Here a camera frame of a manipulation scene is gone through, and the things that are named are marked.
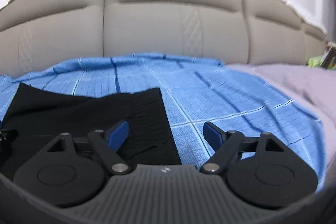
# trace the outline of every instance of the bed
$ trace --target bed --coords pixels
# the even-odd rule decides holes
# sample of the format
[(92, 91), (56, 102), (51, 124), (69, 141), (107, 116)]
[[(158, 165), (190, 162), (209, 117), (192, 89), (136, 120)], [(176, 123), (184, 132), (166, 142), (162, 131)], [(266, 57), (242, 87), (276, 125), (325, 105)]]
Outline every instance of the bed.
[(182, 163), (213, 154), (201, 129), (212, 121), (274, 133), (323, 187), (336, 174), (336, 75), (304, 65), (325, 44), (281, 0), (12, 0), (0, 10), (0, 120), (19, 82), (94, 97), (158, 86)]

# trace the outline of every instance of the beige headboard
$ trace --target beige headboard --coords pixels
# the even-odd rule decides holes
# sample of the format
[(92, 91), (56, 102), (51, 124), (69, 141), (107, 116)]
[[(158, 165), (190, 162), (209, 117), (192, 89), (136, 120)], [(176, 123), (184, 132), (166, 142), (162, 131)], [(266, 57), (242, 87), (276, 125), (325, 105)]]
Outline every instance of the beige headboard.
[(0, 75), (135, 52), (305, 64), (325, 34), (280, 0), (14, 0), (0, 11)]

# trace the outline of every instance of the metal bolt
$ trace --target metal bolt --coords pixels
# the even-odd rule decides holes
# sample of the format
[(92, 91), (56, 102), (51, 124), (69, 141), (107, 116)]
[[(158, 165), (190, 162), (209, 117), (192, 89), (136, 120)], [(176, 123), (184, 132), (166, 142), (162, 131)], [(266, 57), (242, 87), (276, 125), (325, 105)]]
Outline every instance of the metal bolt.
[(203, 169), (208, 172), (216, 172), (219, 169), (218, 164), (204, 164)]
[(128, 166), (126, 164), (113, 164), (112, 170), (114, 172), (122, 173), (125, 172), (128, 169)]

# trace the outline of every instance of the folded black garment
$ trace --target folded black garment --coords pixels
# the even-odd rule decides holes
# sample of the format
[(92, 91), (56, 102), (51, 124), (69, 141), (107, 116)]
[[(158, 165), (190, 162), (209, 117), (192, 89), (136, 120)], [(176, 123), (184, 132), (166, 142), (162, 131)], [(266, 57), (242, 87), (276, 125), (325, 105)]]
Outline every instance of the folded black garment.
[(62, 132), (86, 136), (123, 119), (130, 132), (118, 154), (130, 166), (181, 164), (159, 88), (92, 98), (21, 83), (3, 119), (3, 128), (16, 129), (18, 137), (0, 153), (0, 172), (13, 179), (21, 165)]

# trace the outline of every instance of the plaid pattern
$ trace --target plaid pattern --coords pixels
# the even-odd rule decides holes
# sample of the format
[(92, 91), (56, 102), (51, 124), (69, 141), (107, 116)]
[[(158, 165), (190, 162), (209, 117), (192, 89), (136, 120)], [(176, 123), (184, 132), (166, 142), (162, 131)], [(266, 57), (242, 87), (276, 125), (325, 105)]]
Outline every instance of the plaid pattern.
[(204, 122), (211, 121), (246, 136), (272, 132), (316, 171), (323, 184), (321, 121), (264, 80), (227, 69), (220, 60), (161, 54), (78, 58), (18, 79), (0, 76), (0, 119), (20, 81), (52, 92), (93, 97), (160, 87), (183, 164), (200, 167), (214, 153), (202, 134)]

